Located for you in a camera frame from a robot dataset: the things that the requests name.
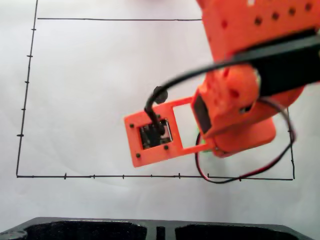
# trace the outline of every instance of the black line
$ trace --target black line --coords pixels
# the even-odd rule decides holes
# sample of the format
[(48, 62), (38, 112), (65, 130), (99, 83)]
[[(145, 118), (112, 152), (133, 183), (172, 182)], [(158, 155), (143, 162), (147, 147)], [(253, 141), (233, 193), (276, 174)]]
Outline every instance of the black line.
[[(191, 175), (88, 175), (88, 176), (38, 176), (38, 175), (17, 175), (17, 178), (27, 178), (27, 179), (40, 179), (40, 178), (60, 178), (60, 179), (72, 179), (72, 178), (84, 178), (84, 179), (95, 179), (95, 178), (197, 178), (201, 179), (201, 176), (191, 176)], [(234, 177), (229, 176), (210, 176), (211, 179), (233, 179)], [(242, 180), (267, 180), (267, 181), (292, 181), (292, 178), (260, 178), (260, 177), (248, 177)]]
[[(289, 108), (287, 109), (287, 112), (288, 112), (289, 120), (291, 121), (290, 115), (289, 115)], [(293, 177), (293, 179), (296, 179), (296, 172), (295, 172), (296, 167), (295, 167), (295, 161), (294, 161), (293, 139), (292, 139), (292, 134), (291, 134), (292, 130), (289, 129), (288, 132), (289, 132), (290, 143), (291, 143), (290, 152), (291, 152), (291, 163), (292, 163), (292, 177)]]
[(33, 20), (33, 28), (32, 28), (32, 40), (31, 40), (31, 47), (30, 47), (30, 54), (29, 57), (29, 64), (28, 64), (28, 73), (26, 78), (26, 87), (25, 87), (25, 96), (24, 96), (24, 105), (23, 105), (23, 113), (22, 113), (22, 123), (21, 123), (21, 133), (18, 135), (20, 137), (19, 141), (19, 150), (18, 150), (18, 158), (16, 161), (16, 170), (15, 175), (18, 177), (18, 170), (19, 170), (19, 162), (20, 162), (20, 153), (21, 153), (21, 145), (22, 145), (22, 138), (24, 136), (24, 125), (25, 125), (25, 116), (26, 116), (26, 105), (27, 105), (27, 97), (28, 97), (28, 86), (29, 86), (29, 77), (30, 77), (30, 66), (31, 66), (31, 56), (32, 56), (32, 50), (34, 46), (34, 37), (35, 37), (35, 31), (36, 29), (36, 19), (37, 19), (37, 10), (38, 10), (38, 0), (35, 2), (35, 10), (34, 10), (34, 20)]
[(103, 19), (103, 18), (57, 18), (57, 17), (38, 17), (38, 20), (90, 20), (90, 21), (178, 21), (193, 22), (202, 19)]

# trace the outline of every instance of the black cable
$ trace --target black cable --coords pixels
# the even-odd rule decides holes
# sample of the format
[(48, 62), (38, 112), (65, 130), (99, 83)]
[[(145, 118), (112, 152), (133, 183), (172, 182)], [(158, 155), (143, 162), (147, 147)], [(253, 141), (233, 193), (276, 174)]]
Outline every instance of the black cable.
[(298, 50), (303, 50), (305, 48), (311, 48), (317, 45), (320, 45), (320, 36), (318, 35), (238, 53), (229, 61), (224, 61), (217, 64), (211, 64), (206, 67), (200, 68), (198, 70), (190, 71), (186, 74), (183, 74), (172, 80), (167, 81), (165, 84), (162, 85), (162, 87), (156, 89), (153, 92), (153, 94), (148, 98), (145, 104), (144, 111), (151, 119), (155, 129), (159, 132), (159, 134), (163, 135), (165, 134), (164, 126), (160, 124), (159, 119), (157, 118), (157, 115), (154, 112), (152, 106), (156, 98), (159, 97), (164, 91), (168, 90), (169, 88), (179, 83), (182, 83), (186, 80), (189, 80), (191, 78), (197, 77), (199, 75), (202, 75), (208, 72), (212, 72), (214, 70), (230, 67), (233, 65), (250, 63), (258, 59), (263, 59), (263, 58), (271, 57), (274, 55), (281, 55), (281, 54), (286, 54), (286, 53), (290, 53)]
[[(196, 168), (197, 170), (199, 171), (199, 174), (201, 175), (201, 177), (203, 179), (205, 179), (206, 181), (210, 182), (210, 183), (214, 183), (214, 184), (226, 184), (226, 183), (230, 183), (230, 182), (233, 182), (233, 181), (236, 181), (236, 180), (241, 180), (241, 179), (245, 179), (245, 178), (248, 178), (248, 177), (251, 177), (251, 176), (254, 176), (254, 175), (257, 175), (257, 174), (261, 174), (263, 172), (266, 172), (267, 170), (271, 169), (273, 166), (275, 166), (282, 158), (283, 156), (286, 154), (286, 152), (292, 147), (293, 143), (296, 141), (297, 137), (296, 137), (296, 132), (293, 128), (293, 126), (291, 125), (291, 121), (289, 119), (289, 116), (288, 114), (285, 112), (285, 108), (280, 105), (279, 103), (273, 101), (272, 99), (270, 98), (260, 98), (257, 100), (258, 102), (260, 103), (263, 103), (263, 104), (266, 104), (272, 108), (274, 108), (275, 110), (277, 110), (282, 116), (283, 118), (285, 119), (286, 123), (287, 123), (287, 126), (288, 126), (288, 129), (291, 130), (291, 141), (289, 143), (289, 145), (282, 151), (282, 153), (276, 157), (274, 160), (272, 160), (269, 164), (267, 164), (266, 166), (262, 167), (262, 168), (259, 168), (257, 170), (254, 170), (254, 171), (251, 171), (251, 172), (248, 172), (244, 175), (241, 175), (239, 177), (235, 177), (235, 178), (230, 178), (228, 180), (225, 180), (225, 181), (214, 181), (214, 180), (211, 180), (208, 176), (206, 176), (204, 174), (204, 172), (202, 171), (201, 167), (200, 167), (200, 163), (199, 163), (199, 153), (196, 152), (194, 154), (194, 158), (195, 158), (195, 165), (196, 165)], [(196, 142), (195, 142), (195, 145), (199, 145), (200, 143), (200, 138), (201, 138), (201, 135), (200, 133), (198, 134), (197, 138), (196, 138)]]

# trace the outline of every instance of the white surface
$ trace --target white surface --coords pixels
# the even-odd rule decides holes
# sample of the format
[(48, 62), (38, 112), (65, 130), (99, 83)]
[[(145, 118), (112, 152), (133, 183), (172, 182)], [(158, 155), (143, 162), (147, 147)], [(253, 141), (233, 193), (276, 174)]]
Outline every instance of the white surface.
[[(34, 217), (79, 217), (281, 224), (320, 237), (319, 86), (290, 108), (298, 132), (294, 181), (17, 179), (34, 9), (35, 0), (0, 2), (0, 231)], [(195, 0), (39, 0), (37, 16), (198, 19), (201, 12)], [(163, 81), (211, 62), (200, 21), (37, 20), (36, 29), (19, 175), (197, 174), (192, 155), (133, 168), (123, 117), (141, 110)], [(170, 90), (169, 100), (190, 96), (202, 80)], [(283, 120), (275, 122), (269, 145), (226, 160), (202, 154), (206, 172), (237, 176), (276, 156), (289, 137)], [(194, 121), (181, 127), (193, 144)], [(287, 154), (260, 177), (290, 178), (290, 160)]]

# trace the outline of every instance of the robotic arm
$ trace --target robotic arm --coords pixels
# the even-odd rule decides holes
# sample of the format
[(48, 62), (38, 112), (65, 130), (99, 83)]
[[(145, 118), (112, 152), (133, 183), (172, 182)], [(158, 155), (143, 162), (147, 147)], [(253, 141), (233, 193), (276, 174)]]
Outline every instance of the robotic arm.
[[(272, 116), (294, 103), (305, 85), (320, 80), (320, 1), (197, 2), (218, 64), (168, 81), (144, 111), (124, 119), (135, 167), (205, 150), (223, 158), (270, 143), (276, 136)], [(163, 91), (204, 73), (194, 96), (152, 107)], [(204, 144), (183, 148), (173, 108), (185, 104), (191, 105)]]

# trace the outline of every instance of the rectangular cutout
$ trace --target rectangular cutout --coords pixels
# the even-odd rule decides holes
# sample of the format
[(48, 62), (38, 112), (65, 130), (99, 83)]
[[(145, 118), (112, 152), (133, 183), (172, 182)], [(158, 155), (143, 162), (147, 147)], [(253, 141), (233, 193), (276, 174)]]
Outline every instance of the rectangular cutout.
[(174, 107), (173, 112), (183, 148), (193, 147), (196, 144), (199, 130), (191, 105)]

